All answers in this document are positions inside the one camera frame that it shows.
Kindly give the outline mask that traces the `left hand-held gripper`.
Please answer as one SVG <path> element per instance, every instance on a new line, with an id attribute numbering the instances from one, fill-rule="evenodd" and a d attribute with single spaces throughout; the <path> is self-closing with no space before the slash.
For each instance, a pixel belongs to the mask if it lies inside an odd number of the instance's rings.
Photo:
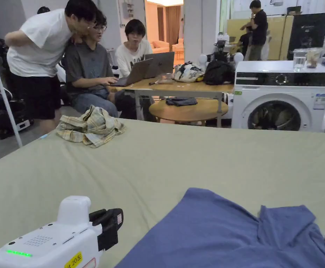
<path id="1" fill-rule="evenodd" d="M 90 212 L 87 196 L 69 196 L 57 220 L 0 248 L 0 268 L 97 268 L 118 243 L 121 208 Z"/>

